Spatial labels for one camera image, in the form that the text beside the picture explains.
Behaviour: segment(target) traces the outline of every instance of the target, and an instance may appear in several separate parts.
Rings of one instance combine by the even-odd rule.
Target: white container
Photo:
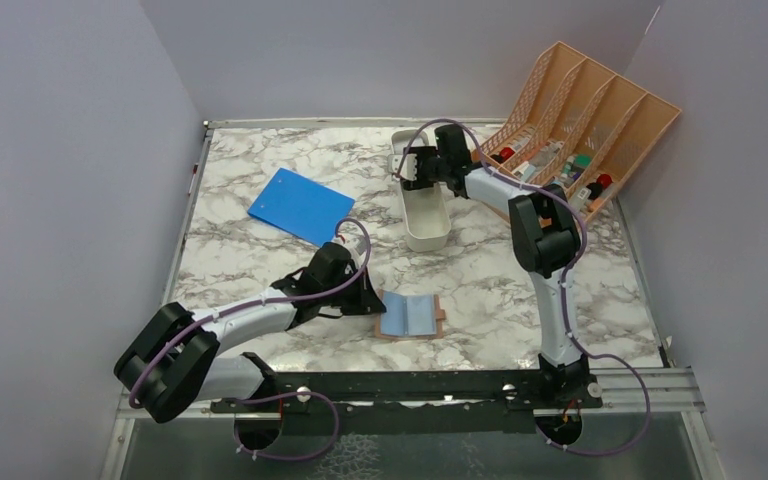
[[[416,130],[402,130],[391,137],[394,156],[401,159],[401,154]],[[420,134],[414,146],[428,145],[425,132]],[[391,161],[390,171],[398,168],[398,161]],[[403,176],[413,178],[413,172],[402,172]],[[443,200],[443,190],[440,184],[420,190],[405,190],[401,182],[397,187],[399,204],[402,208],[402,218],[405,220],[405,240],[408,248],[414,252],[430,252],[446,246],[449,232],[452,231],[452,221]]]

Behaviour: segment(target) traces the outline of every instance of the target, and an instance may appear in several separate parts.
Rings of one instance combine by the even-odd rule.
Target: white wall
[[[768,2],[669,0],[628,76],[684,113],[622,195],[731,479],[768,478]]]
[[[622,71],[661,0],[142,0],[211,120],[507,117],[558,40]]]
[[[200,144],[137,0],[0,1],[0,479],[98,476]]]

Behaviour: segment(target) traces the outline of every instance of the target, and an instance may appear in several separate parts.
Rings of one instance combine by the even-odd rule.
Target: marble table surface
[[[316,318],[231,352],[253,351],[276,371],[536,368],[540,325],[534,288],[513,257],[508,225],[486,206],[448,198],[446,247],[414,253],[404,242],[396,183],[386,171],[391,127],[245,128],[215,131],[181,259],[175,299],[219,306],[259,293],[307,265],[316,247],[248,216],[285,167],[342,192],[372,237],[377,288],[437,293],[445,336],[393,342],[373,336],[372,317]],[[477,128],[486,138],[493,127]],[[576,266],[579,333],[594,353],[660,366],[619,222],[601,214]],[[347,228],[346,233],[354,235]],[[616,368],[607,360],[597,367]]]

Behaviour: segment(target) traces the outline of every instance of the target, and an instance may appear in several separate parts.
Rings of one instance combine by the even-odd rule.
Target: blue folder
[[[249,215],[321,247],[334,237],[354,199],[285,168],[279,169],[249,208]]]

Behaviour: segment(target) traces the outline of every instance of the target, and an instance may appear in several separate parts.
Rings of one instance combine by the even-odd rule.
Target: purple cable
[[[252,300],[249,302],[244,302],[239,305],[235,305],[233,307],[229,307],[225,310],[221,310],[219,312],[219,318],[222,318],[226,315],[230,315],[235,312],[239,312],[240,310],[245,310],[246,308],[256,307],[258,305],[265,305],[268,303],[290,303],[290,302],[303,302],[307,300],[316,300],[317,298],[327,297],[329,295],[333,295],[344,288],[348,287],[352,283],[354,283],[355,280],[360,278],[361,275],[363,275],[363,272],[366,270],[367,265],[369,265],[369,257],[370,252],[372,250],[372,240],[369,238],[369,232],[366,231],[366,227],[363,226],[362,223],[355,220],[354,218],[346,217],[339,222],[337,222],[337,227],[335,228],[335,234],[340,231],[340,226],[342,226],[344,223],[349,222],[357,225],[358,228],[360,228],[360,231],[363,232],[363,238],[366,240],[366,255],[363,258],[363,263],[361,264],[360,268],[354,273],[354,275],[351,276],[348,280],[345,281],[342,285],[336,286],[332,288],[331,290],[326,290],[324,292],[320,293],[314,293],[312,295],[300,295],[297,297],[278,297],[278,298],[267,298],[265,300]],[[137,381],[134,382],[134,385],[131,387],[131,393],[128,395],[128,405],[131,406],[131,408],[142,408],[142,405],[137,402],[137,394],[139,393],[140,389],[143,386],[143,383],[145,382],[145,379],[148,378],[149,374],[157,367],[157,364],[160,363],[160,361],[163,359],[163,357],[169,353],[172,348],[174,348],[176,345],[181,343],[182,340],[184,340],[187,335],[190,334],[193,330],[201,327],[207,322],[213,321],[213,316],[207,316],[205,318],[202,318],[200,320],[197,320],[189,325],[187,325],[186,328],[178,332],[178,335],[175,335],[172,340],[169,340],[169,342],[160,349],[159,352],[157,352],[157,355],[154,356],[154,358],[146,365],[145,370],[143,370],[143,373],[140,374],[139,378],[137,378]]]
[[[499,171],[496,169],[490,168],[490,165],[487,163],[487,156],[484,154],[484,152],[481,150],[481,144],[478,142],[478,139],[475,138],[475,134],[472,133],[472,130],[470,130],[466,125],[463,123],[452,120],[449,118],[436,118],[434,120],[428,121],[424,123],[421,127],[419,127],[416,130],[416,133],[413,134],[410,141],[408,141],[407,146],[405,147],[404,151],[402,152],[402,160],[399,162],[399,168],[396,170],[396,173],[393,175],[397,178],[403,179],[401,173],[402,173],[402,166],[405,163],[405,159],[407,158],[407,152],[408,149],[413,145],[413,142],[416,141],[417,138],[419,138],[419,135],[422,133],[423,130],[428,128],[429,126],[435,124],[435,123],[450,123],[452,125],[459,126],[464,132],[469,135],[469,138],[472,139],[472,143],[475,144],[475,150],[478,152],[478,158],[481,160],[481,166],[484,168],[484,171],[486,171],[489,175],[498,178],[502,182],[511,185],[516,188],[520,188],[522,190],[530,191],[530,192],[537,192],[542,195],[545,195],[552,200],[558,202],[569,210],[569,212],[572,214],[573,218],[575,218],[576,223],[578,223],[579,230],[581,231],[581,247],[578,249],[578,251],[575,254],[575,257],[573,257],[572,261],[563,269],[561,272],[561,313],[563,314],[564,319],[564,329],[566,330],[566,334],[569,336],[570,340],[572,341],[573,345],[585,356],[588,358],[591,358],[593,360],[600,360],[603,358],[610,358],[612,360],[616,360],[617,362],[621,363],[625,368],[628,369],[628,371],[631,372],[632,375],[634,375],[634,378],[637,379],[637,382],[640,383],[640,388],[643,390],[643,400],[646,404],[646,418],[643,422],[643,426],[640,428],[640,431],[637,432],[637,434],[628,442],[624,443],[623,445],[620,445],[619,447],[612,448],[609,450],[604,451],[593,451],[593,450],[581,450],[577,448],[569,448],[566,445],[560,445],[548,437],[546,437],[546,434],[540,431],[540,434],[543,435],[544,438],[546,438],[546,443],[549,445],[559,449],[563,450],[567,453],[572,453],[574,455],[580,455],[583,457],[606,457],[610,455],[616,455],[619,453],[623,453],[635,445],[637,445],[638,442],[643,438],[644,435],[646,435],[646,432],[649,430],[649,424],[652,421],[652,405],[649,399],[649,389],[646,388],[646,383],[643,381],[643,377],[640,376],[640,372],[638,372],[634,367],[631,366],[628,362],[623,360],[622,358],[618,357],[617,355],[611,354],[611,353],[603,353],[599,355],[594,355],[590,353],[584,345],[581,344],[581,342],[578,341],[577,338],[575,338],[572,333],[572,326],[570,325],[570,319],[569,319],[569,312],[567,312],[567,289],[566,289],[566,280],[567,280],[567,274],[570,270],[572,270],[572,267],[578,262],[578,260],[581,258],[582,255],[584,255],[584,251],[587,248],[587,225],[584,222],[584,219],[579,215],[577,211],[575,211],[574,208],[570,206],[569,203],[567,203],[565,200],[561,199],[557,195],[544,190],[540,188],[537,185],[530,185],[528,183],[520,182],[519,180],[513,179],[507,175],[499,174]]]
[[[331,447],[334,446],[335,443],[337,443],[337,436],[340,434],[340,413],[337,412],[337,407],[334,405],[334,402],[331,401],[328,397],[325,395],[318,393],[318,392],[287,392],[287,393],[281,393],[278,395],[273,395],[271,397],[264,397],[264,398],[258,398],[256,400],[238,400],[238,403],[241,403],[243,405],[257,405],[259,403],[266,403],[266,402],[274,402],[275,400],[281,400],[284,398],[290,398],[290,397],[298,397],[298,396],[311,396],[316,397],[323,402],[325,402],[326,405],[328,405],[328,408],[331,409],[331,413],[334,414],[334,431],[331,432],[331,437],[328,439],[328,442],[325,444],[324,447],[320,448],[319,450],[308,453],[306,455],[299,455],[299,456],[285,456],[285,455],[274,455],[271,453],[260,453],[260,450],[249,450],[246,448],[245,445],[243,445],[242,440],[240,440],[239,435],[237,435],[236,428],[234,429],[234,441],[237,442],[237,446],[239,449],[237,450],[237,453],[240,452],[246,452],[252,455],[252,459],[256,459],[257,457],[261,458],[268,458],[269,460],[282,460],[285,462],[306,462],[308,460],[313,460],[314,458],[328,452],[328,450],[331,450]]]

